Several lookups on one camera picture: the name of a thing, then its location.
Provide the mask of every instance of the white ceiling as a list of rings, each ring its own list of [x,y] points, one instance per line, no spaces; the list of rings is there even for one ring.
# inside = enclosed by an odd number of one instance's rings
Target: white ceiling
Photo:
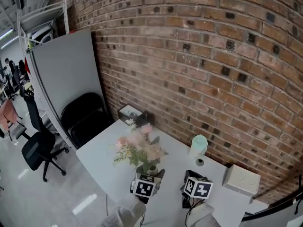
[[[22,14],[32,12],[47,3],[47,0],[23,0],[24,7]],[[17,6],[15,0],[0,0],[0,36],[13,28],[15,31],[0,41],[0,47],[8,42],[11,38],[18,35],[17,33]]]

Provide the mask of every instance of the pink cloth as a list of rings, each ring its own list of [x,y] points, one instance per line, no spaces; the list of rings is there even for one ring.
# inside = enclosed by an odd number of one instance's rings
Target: pink cloth
[[[0,124],[3,125],[6,131],[9,131],[8,120],[12,123],[17,123],[18,114],[13,103],[7,99],[0,108]]]

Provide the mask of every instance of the chair backrest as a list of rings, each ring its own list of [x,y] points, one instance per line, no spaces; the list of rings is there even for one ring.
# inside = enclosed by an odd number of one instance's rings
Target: chair backrest
[[[40,133],[43,133],[43,131],[45,130],[45,126],[43,125],[42,119],[40,118],[34,96],[24,93],[23,98],[27,104],[30,121],[33,127]]]
[[[21,87],[21,83],[20,83],[20,77],[19,77],[19,69],[18,69],[17,66],[15,67],[15,71],[14,71],[14,75],[13,76],[14,76],[14,79],[15,79],[18,87],[20,88]]]
[[[103,110],[103,103],[96,93],[86,93],[69,103],[62,111],[61,124],[68,131],[71,127],[91,115],[98,109]]]

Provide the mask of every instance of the chair seat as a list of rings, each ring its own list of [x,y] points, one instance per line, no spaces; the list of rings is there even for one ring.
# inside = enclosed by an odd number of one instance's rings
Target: chair seat
[[[33,171],[37,170],[44,161],[44,159],[40,157],[38,153],[48,155],[53,149],[53,146],[55,144],[55,136],[52,136],[53,137],[47,138],[42,137],[42,134],[40,132],[37,132],[22,148],[22,155]]]
[[[108,127],[106,114],[95,111],[71,130],[71,136],[80,148]]]

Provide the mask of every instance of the light green cup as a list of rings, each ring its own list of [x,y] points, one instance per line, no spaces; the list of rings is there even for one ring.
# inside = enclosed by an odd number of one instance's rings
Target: light green cup
[[[207,151],[207,146],[207,139],[201,134],[196,135],[191,141],[189,156],[191,158],[203,157],[205,155],[205,152]]]

